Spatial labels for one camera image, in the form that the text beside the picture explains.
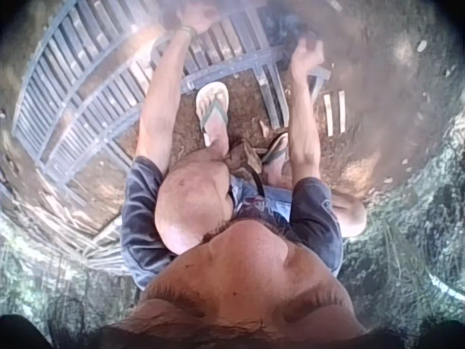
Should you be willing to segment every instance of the bracelet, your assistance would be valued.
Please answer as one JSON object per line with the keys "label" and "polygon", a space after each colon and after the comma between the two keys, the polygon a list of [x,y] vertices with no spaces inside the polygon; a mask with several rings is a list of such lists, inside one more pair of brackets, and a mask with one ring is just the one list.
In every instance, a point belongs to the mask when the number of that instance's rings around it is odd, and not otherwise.
{"label": "bracelet", "polygon": [[189,25],[181,25],[178,31],[187,31],[190,34],[190,39],[194,39],[197,36],[197,30]]}

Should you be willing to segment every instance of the man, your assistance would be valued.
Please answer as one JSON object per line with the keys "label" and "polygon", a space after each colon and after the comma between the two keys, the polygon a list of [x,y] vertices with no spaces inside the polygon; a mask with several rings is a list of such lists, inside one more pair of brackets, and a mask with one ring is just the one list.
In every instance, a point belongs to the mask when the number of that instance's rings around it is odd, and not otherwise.
{"label": "man", "polygon": [[[206,148],[169,172],[182,69],[194,35],[218,20],[215,8],[188,4],[157,69],[142,109],[137,157],[127,180],[122,248],[140,304],[123,328],[167,324],[236,326],[291,340],[345,340],[365,332],[336,280],[343,236],[365,226],[363,206],[333,196],[320,180],[320,141],[307,72],[321,64],[323,43],[301,39],[292,58],[289,154],[293,192],[230,176],[227,107],[222,84],[199,92],[197,114]],[[287,137],[264,165],[280,180]]]}

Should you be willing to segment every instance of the flip-flop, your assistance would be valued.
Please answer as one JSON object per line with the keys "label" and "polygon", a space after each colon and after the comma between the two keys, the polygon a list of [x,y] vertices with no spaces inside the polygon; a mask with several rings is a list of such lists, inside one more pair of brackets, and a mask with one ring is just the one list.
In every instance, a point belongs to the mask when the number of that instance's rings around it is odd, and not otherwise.
{"label": "flip-flop", "polygon": [[[226,98],[226,101],[220,101],[219,98],[217,97],[218,94],[223,94]],[[200,105],[200,102],[203,100],[210,100],[210,96],[214,95],[213,102],[208,106],[206,109],[205,113],[201,116],[199,115],[198,108]],[[210,146],[210,139],[209,136],[206,134],[205,131],[205,126],[207,122],[209,122],[211,116],[213,115],[213,111],[217,110],[219,115],[222,117],[223,122],[227,126],[227,123],[229,121],[229,118],[227,116],[227,109],[229,108],[230,104],[230,96],[229,92],[227,91],[227,87],[225,84],[222,82],[212,82],[204,87],[198,92],[197,97],[195,99],[195,109],[197,110],[197,116],[200,120],[200,127],[203,133],[203,137],[205,139],[205,145],[207,147]]]}
{"label": "flip-flop", "polygon": [[[283,154],[286,154],[289,147],[289,133],[284,132],[275,137],[271,142],[268,151],[262,157],[262,165],[268,165],[276,159],[279,159]],[[287,142],[287,146],[284,149],[279,148],[282,146],[283,142]]]}

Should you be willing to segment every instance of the white flip-flop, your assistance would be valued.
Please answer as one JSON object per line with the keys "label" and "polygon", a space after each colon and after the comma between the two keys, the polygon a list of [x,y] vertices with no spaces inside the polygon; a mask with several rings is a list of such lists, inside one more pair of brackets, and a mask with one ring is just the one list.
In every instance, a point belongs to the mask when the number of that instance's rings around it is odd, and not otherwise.
{"label": "white flip-flop", "polygon": [[[225,103],[223,101],[221,102],[219,101],[218,97],[216,97],[218,94],[225,96],[226,98]],[[204,115],[202,116],[199,115],[198,106],[200,105],[200,102],[202,100],[209,99],[208,96],[211,96],[211,95],[215,95],[213,102],[206,109],[206,112]],[[203,138],[205,139],[205,145],[207,147],[210,146],[211,142],[210,142],[209,136],[205,132],[206,123],[209,122],[210,117],[213,114],[213,110],[217,109],[219,112],[219,115],[221,115],[222,120],[225,122],[225,125],[227,127],[227,123],[229,121],[229,118],[227,116],[227,109],[229,108],[229,105],[230,105],[230,95],[229,95],[229,92],[227,91],[226,85],[223,84],[222,82],[219,82],[219,81],[212,82],[202,87],[202,89],[198,92],[197,97],[195,99],[195,111],[199,118],[201,131],[203,133]]]}

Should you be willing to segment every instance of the dirt ground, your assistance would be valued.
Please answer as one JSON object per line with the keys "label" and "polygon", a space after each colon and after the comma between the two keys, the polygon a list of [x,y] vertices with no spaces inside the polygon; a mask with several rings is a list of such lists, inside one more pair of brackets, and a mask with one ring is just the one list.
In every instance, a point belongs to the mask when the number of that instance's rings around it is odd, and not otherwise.
{"label": "dirt ground", "polygon": [[[433,6],[415,0],[340,1],[341,12],[324,0],[287,2],[324,40],[323,65],[332,70],[331,80],[315,103],[323,179],[333,188],[369,200],[373,192],[395,188],[421,171],[435,154],[448,120],[462,108],[461,42],[442,15]],[[37,28],[45,24],[57,3],[35,1],[0,44],[0,107],[7,115],[1,121],[1,146],[19,174],[12,173],[3,157],[0,166],[23,200],[42,206],[47,205],[40,196],[44,184],[9,131],[28,57],[43,35]],[[32,28],[26,28],[29,23],[34,24]],[[417,52],[422,40],[427,41],[427,47]],[[269,121],[252,72],[228,77],[224,82],[231,96],[228,131],[232,140],[244,137],[254,146],[266,147],[275,133],[266,139],[262,135],[259,121],[268,125]],[[347,132],[342,135],[338,122],[341,90],[345,91],[347,106]],[[323,94],[331,95],[335,122],[332,138],[326,136]],[[202,146],[194,97],[182,98],[172,163]],[[130,156],[137,143],[137,127],[117,139]],[[72,212],[84,213],[90,221],[87,223],[99,229],[121,209],[124,178],[124,172],[100,153],[72,184],[87,205],[75,207],[65,199],[61,202]]]}

